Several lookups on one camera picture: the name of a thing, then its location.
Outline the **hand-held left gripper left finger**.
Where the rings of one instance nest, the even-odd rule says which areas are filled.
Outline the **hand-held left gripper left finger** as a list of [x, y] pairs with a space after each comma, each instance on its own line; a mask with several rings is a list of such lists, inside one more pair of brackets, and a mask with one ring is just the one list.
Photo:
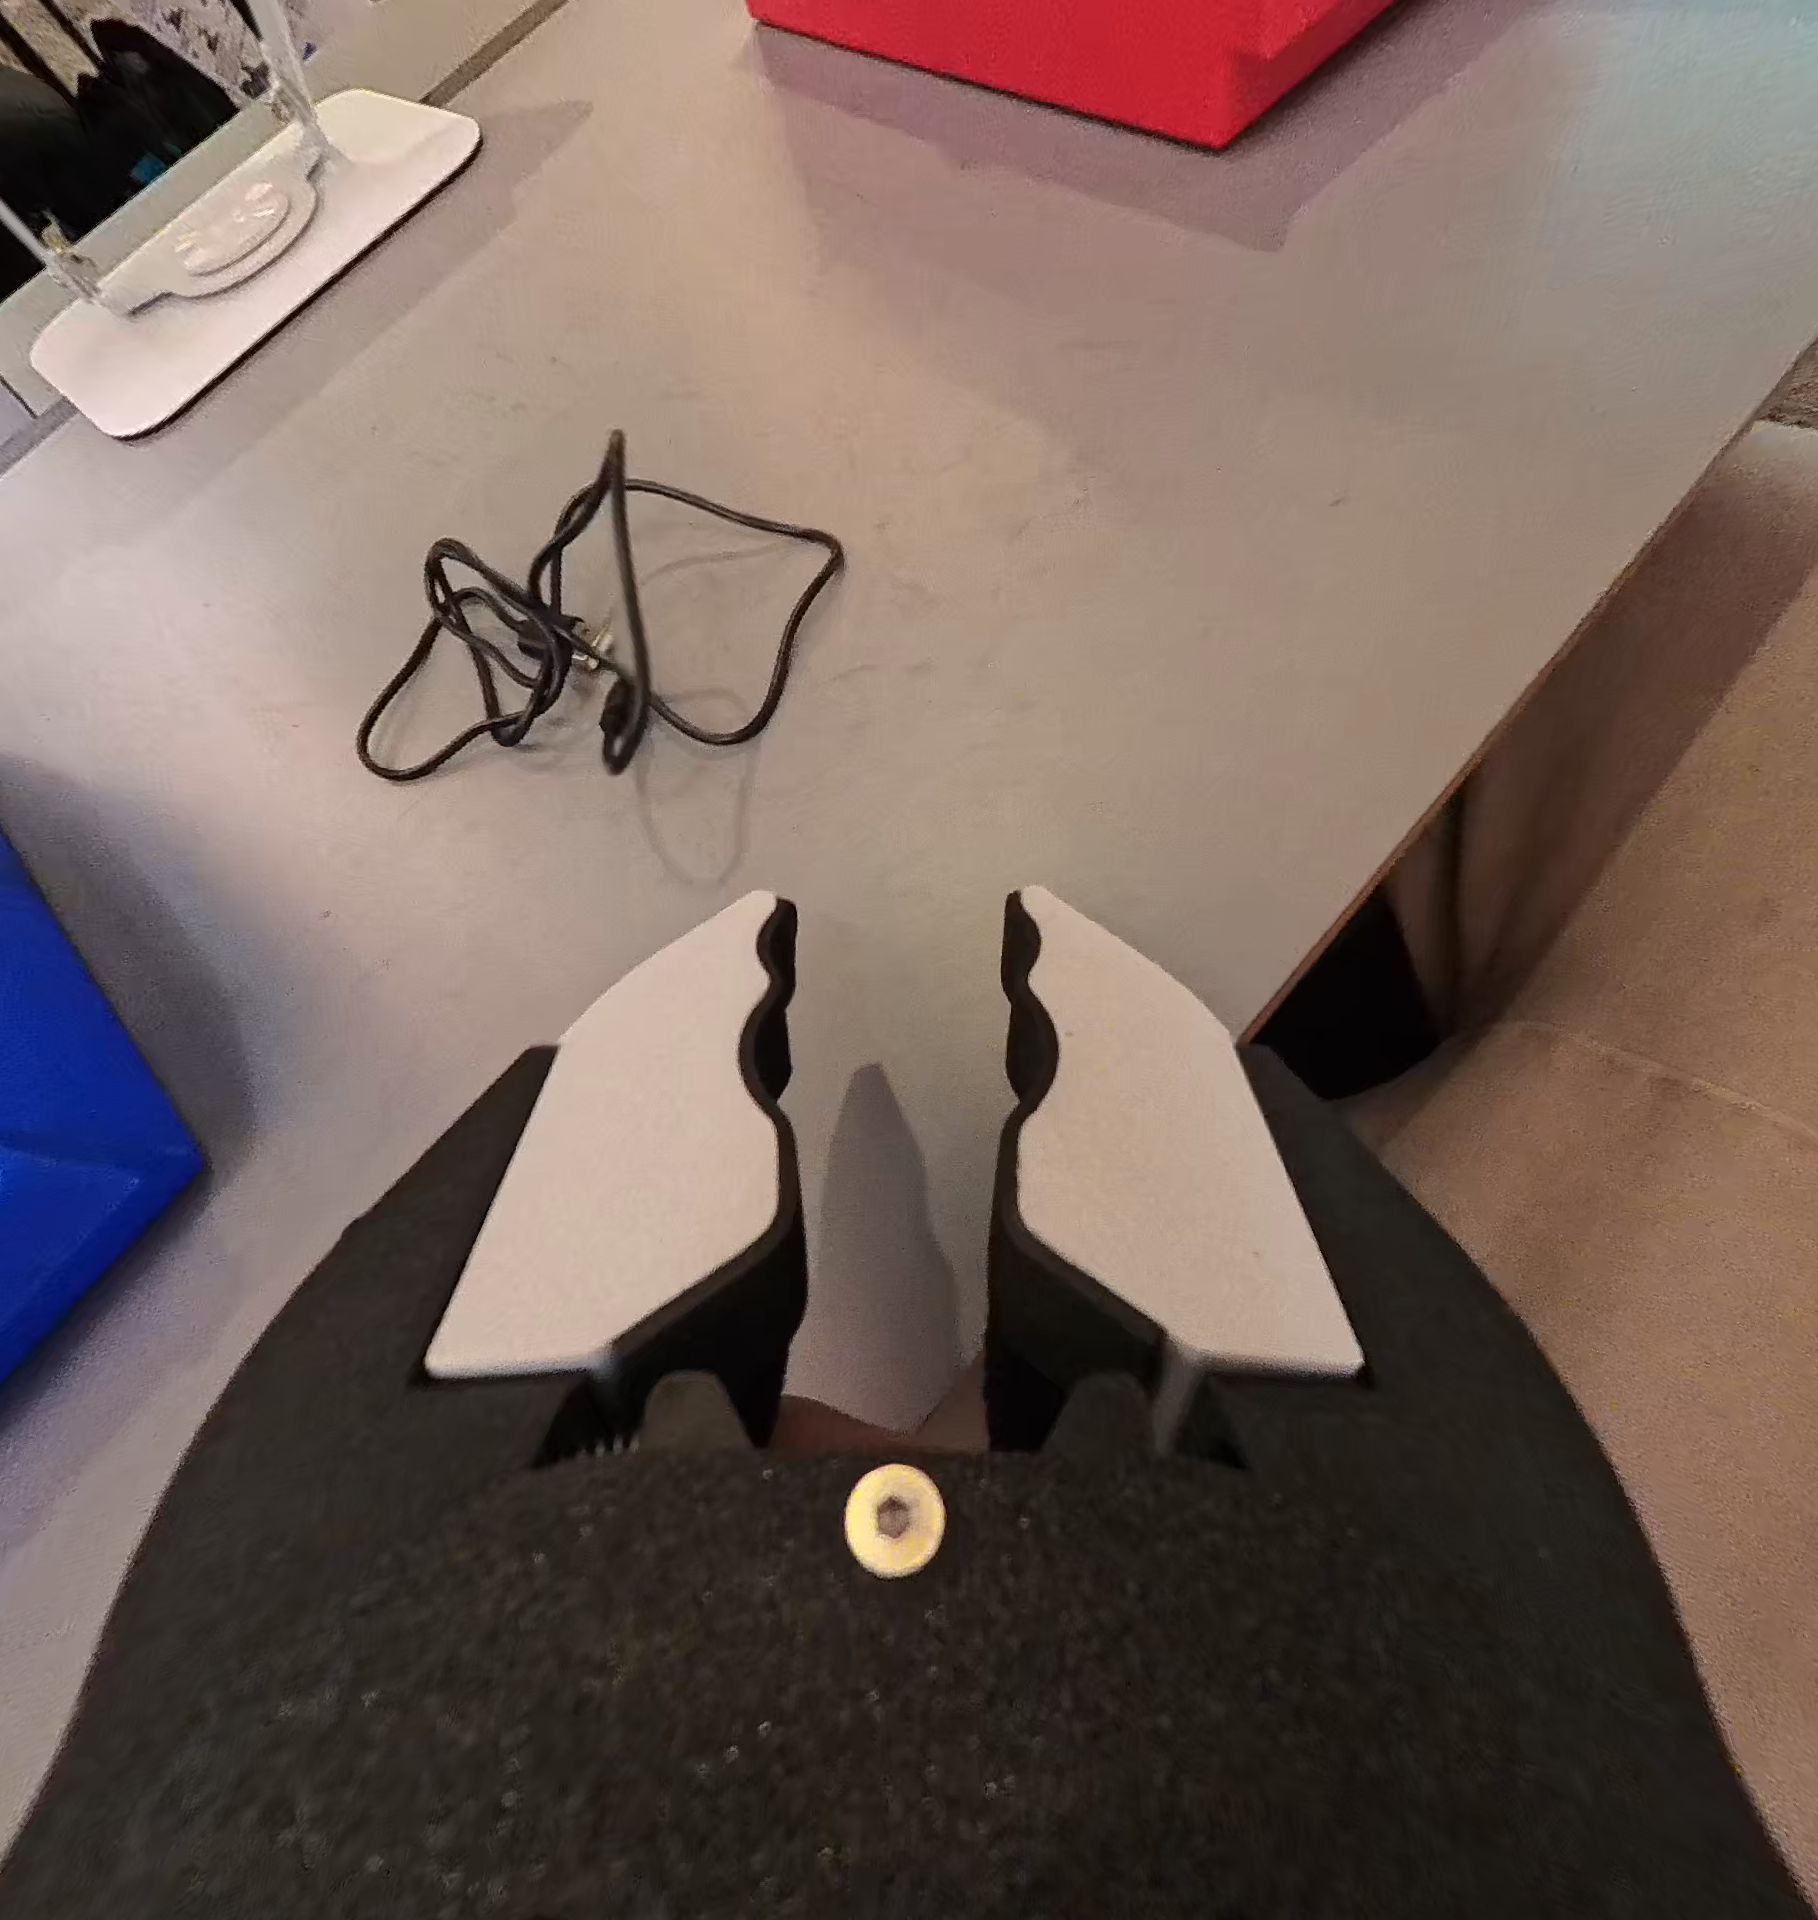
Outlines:
[[560, 1035], [423, 1354], [432, 1379], [787, 1372], [809, 1305], [797, 906], [743, 894]]

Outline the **red plastic bin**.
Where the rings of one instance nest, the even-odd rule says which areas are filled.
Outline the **red plastic bin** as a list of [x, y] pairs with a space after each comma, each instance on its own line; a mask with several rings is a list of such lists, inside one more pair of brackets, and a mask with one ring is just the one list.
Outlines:
[[751, 2], [764, 28], [1224, 150], [1389, 2]]

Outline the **beige trousers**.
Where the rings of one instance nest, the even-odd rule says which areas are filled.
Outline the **beige trousers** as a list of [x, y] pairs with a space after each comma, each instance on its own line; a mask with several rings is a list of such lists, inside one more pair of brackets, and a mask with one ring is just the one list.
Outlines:
[[1818, 1908], [1818, 432], [1713, 468], [1386, 874], [1445, 1042], [1346, 1103], [1640, 1510]]

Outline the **blue plastic bin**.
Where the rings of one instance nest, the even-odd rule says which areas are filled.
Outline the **blue plastic bin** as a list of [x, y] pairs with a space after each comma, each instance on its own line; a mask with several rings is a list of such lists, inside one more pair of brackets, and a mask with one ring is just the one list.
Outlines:
[[0, 823], [0, 1390], [203, 1170]]

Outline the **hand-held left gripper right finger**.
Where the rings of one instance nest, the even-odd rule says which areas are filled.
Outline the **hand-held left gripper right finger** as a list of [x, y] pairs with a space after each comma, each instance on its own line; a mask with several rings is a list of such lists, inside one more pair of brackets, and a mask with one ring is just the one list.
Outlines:
[[1171, 1362], [1355, 1379], [1360, 1342], [1233, 1029], [1041, 883], [1004, 902], [1014, 1110], [992, 1344], [1044, 1379]]

